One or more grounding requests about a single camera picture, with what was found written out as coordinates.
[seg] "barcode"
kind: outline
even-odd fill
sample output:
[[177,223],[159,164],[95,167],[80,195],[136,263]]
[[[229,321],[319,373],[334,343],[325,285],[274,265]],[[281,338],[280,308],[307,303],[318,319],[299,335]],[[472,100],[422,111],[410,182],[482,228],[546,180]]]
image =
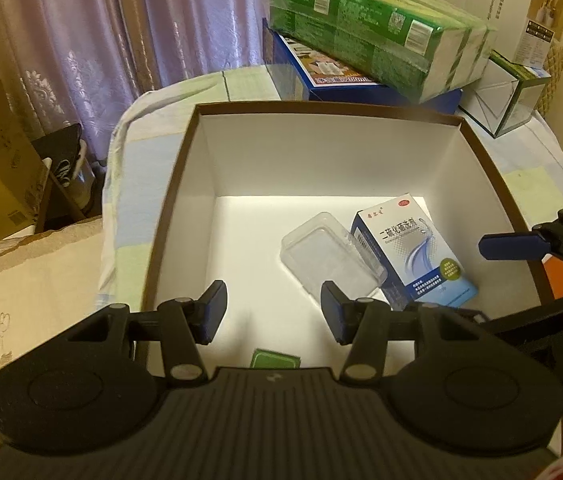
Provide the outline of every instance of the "barcode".
[[359,229],[357,229],[355,231],[355,238],[357,238],[357,241],[359,241],[359,243],[361,244],[361,246],[364,249],[369,251],[369,253],[372,253],[372,251],[370,250],[370,246],[368,245],[368,242],[366,241],[366,238],[364,238],[364,235],[361,234],[361,231]]
[[26,216],[21,211],[15,211],[8,215],[10,221],[15,225],[20,225],[24,220],[26,220]]
[[315,6],[313,9],[315,9],[315,12],[328,14],[328,10],[330,9],[330,0],[315,0]]
[[405,38],[404,46],[424,56],[426,54],[426,49],[428,48],[428,42],[431,40],[431,34],[433,33],[433,27],[426,25],[425,23],[413,20],[410,24],[410,30],[408,31],[408,36]]

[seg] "purple curtain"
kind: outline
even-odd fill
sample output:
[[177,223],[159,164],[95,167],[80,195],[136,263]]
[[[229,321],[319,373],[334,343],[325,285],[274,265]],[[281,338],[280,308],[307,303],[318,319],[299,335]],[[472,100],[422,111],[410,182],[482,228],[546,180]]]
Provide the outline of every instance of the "purple curtain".
[[261,63],[267,0],[0,0],[0,79],[31,138],[80,122],[93,158],[143,92]]

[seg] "blue and white medicine box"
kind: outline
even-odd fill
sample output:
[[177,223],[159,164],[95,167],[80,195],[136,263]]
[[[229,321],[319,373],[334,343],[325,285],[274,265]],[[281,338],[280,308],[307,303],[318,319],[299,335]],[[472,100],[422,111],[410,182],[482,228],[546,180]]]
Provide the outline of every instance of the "blue and white medicine box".
[[403,310],[411,301],[458,307],[477,293],[409,194],[359,211],[351,232],[388,271],[381,290],[393,310]]
[[354,68],[318,50],[285,38],[263,20],[264,63],[282,101],[332,101],[386,106],[420,106],[454,114],[462,89],[413,105],[390,86],[376,83]]

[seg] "orange object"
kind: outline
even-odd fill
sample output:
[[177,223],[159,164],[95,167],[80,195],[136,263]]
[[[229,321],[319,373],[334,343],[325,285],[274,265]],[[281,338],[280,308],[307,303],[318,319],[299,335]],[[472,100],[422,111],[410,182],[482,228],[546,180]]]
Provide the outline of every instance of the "orange object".
[[552,257],[544,264],[548,281],[556,299],[563,298],[563,261]]

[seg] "clear plastic blister tray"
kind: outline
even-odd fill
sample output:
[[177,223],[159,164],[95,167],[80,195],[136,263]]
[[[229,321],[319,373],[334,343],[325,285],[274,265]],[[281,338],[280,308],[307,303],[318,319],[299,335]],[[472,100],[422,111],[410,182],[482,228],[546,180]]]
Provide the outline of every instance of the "clear plastic blister tray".
[[370,296],[386,280],[386,269],[330,213],[322,212],[281,240],[282,263],[320,303],[331,280],[349,297]]

